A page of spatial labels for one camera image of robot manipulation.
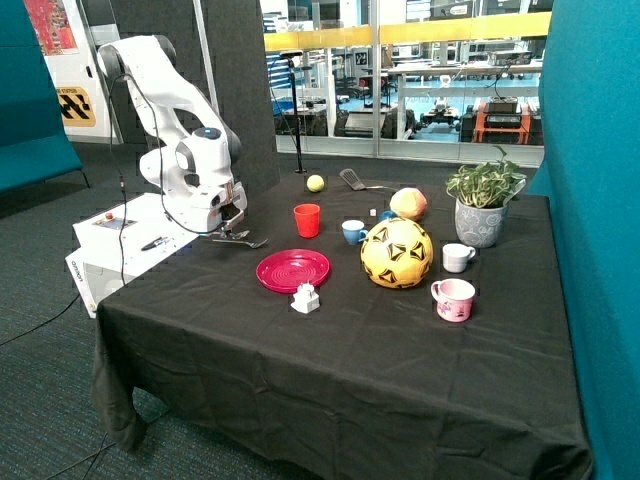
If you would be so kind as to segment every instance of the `red cup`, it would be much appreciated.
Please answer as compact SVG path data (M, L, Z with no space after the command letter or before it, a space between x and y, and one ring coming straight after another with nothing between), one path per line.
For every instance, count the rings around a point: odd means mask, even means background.
M313 238L320 230L320 206L315 203L303 203L293 209L298 234L302 238Z

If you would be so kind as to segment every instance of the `warning sign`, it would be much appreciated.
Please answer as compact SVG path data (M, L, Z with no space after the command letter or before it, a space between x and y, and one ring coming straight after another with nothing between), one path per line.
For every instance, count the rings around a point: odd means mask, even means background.
M87 91L82 87L56 88L65 127L95 127L96 117Z

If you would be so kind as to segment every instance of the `gray flower pot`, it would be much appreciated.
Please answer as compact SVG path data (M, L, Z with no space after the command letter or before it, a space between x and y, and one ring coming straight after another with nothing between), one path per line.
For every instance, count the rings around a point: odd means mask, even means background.
M502 232L509 206L476 208L456 199L456 233L465 245L486 248L496 243Z

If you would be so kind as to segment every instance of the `green leaves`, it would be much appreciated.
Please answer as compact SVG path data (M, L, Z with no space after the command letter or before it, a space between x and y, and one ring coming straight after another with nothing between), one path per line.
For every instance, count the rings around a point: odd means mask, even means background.
M499 162L461 166L457 173L449 175L447 193L477 208L502 207L509 196L517 193L516 186L526 175L516 172L518 166L505 159L507 153L502 147L495 147L502 152Z

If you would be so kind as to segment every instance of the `potted plant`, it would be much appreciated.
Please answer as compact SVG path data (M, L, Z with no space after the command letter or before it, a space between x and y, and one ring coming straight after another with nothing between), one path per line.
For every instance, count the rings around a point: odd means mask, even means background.
M447 193L456 199L455 224L458 238L476 248L496 243L503 229L509 201L524 187L527 177L502 153L498 162L463 165L449 175Z

